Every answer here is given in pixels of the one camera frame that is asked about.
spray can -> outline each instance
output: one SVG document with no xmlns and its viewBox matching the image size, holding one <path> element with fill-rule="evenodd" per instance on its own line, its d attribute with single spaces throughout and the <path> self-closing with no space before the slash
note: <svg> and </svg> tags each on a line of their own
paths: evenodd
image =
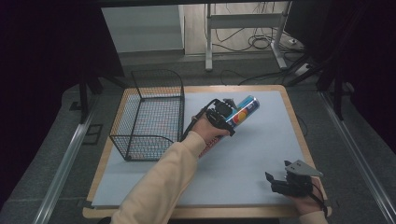
<svg viewBox="0 0 396 224">
<path fill-rule="evenodd" d="M 254 96 L 249 95 L 236 107 L 237 109 L 233 108 L 233 113 L 226 119 L 227 123 L 229 123 L 233 128 L 236 128 L 251 114 L 253 114 L 253 112 L 255 112 L 260 107 L 260 103 Z M 212 141 L 206 143 L 206 148 L 201 152 L 199 158 L 203 157 L 206 152 L 209 151 L 221 139 L 222 136 L 215 137 Z"/>
</svg>

metal wire basket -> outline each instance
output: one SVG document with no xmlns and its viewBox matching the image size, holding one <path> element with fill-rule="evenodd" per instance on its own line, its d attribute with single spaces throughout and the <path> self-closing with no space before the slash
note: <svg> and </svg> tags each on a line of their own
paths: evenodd
<svg viewBox="0 0 396 224">
<path fill-rule="evenodd" d="M 133 71 L 110 139 L 126 161 L 157 161 L 183 132 L 184 87 L 170 70 Z"/>
</svg>

wall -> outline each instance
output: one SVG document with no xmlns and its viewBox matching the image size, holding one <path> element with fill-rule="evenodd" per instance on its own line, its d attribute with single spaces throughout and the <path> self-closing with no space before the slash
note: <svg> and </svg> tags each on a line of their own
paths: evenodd
<svg viewBox="0 0 396 224">
<path fill-rule="evenodd" d="M 184 49 L 180 6 L 102 8 L 117 52 Z"/>
</svg>

metal rail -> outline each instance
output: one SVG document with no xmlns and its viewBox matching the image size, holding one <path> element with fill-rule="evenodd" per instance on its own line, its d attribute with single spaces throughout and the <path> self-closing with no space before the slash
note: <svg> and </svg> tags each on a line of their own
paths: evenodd
<svg viewBox="0 0 396 224">
<path fill-rule="evenodd" d="M 64 158 L 59 165 L 55 177 L 53 177 L 52 179 L 49 190 L 47 191 L 47 194 L 44 197 L 43 202 L 41 203 L 40 208 L 37 211 L 37 214 L 35 215 L 35 219 L 33 221 L 34 224 L 45 224 L 49 222 L 52 211 L 58 201 L 59 195 L 61 194 L 64 187 L 64 183 L 66 182 L 66 179 L 73 166 L 73 162 L 78 154 L 78 150 L 84 139 L 85 133 L 90 126 L 94 109 L 98 100 L 99 96 L 92 96 L 89 106 L 89 114 L 85 119 L 85 122 L 78 125 L 76 132 L 70 142 L 70 145 L 64 153 Z"/>
<path fill-rule="evenodd" d="M 385 192 L 384 188 L 382 187 L 382 184 L 376 178 L 373 170 L 370 168 L 370 165 L 367 163 L 366 159 L 361 153 L 359 146 L 356 144 L 355 140 L 353 139 L 346 124 L 343 121 L 341 121 L 332 110 L 332 100 L 330 99 L 328 93 L 322 91 L 319 93 L 319 95 L 321 96 L 330 114 L 330 117 L 332 118 L 332 121 L 335 124 L 336 129 L 339 131 L 341 137 L 346 143 L 346 148 L 348 149 L 352 159 L 354 160 L 356 166 L 361 172 L 361 176 L 366 182 L 367 187 L 372 192 L 378 204 L 379 209 L 381 210 L 382 214 L 385 217 L 385 220 L 389 224 L 395 224 L 396 210 L 395 210 L 395 206 L 392 203 L 392 200 Z"/>
</svg>

beige sleeve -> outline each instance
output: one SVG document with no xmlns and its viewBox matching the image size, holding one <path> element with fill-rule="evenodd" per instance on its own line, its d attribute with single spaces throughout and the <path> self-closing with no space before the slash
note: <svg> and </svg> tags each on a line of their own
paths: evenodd
<svg viewBox="0 0 396 224">
<path fill-rule="evenodd" d="M 328 224 L 324 216 L 324 212 L 322 211 L 308 213 L 306 215 L 300 216 L 300 222 L 302 224 Z"/>
<path fill-rule="evenodd" d="M 170 146 L 126 196 L 111 223 L 167 223 L 194 176 L 198 155 L 204 148 L 204 139 L 195 132 Z"/>
</svg>

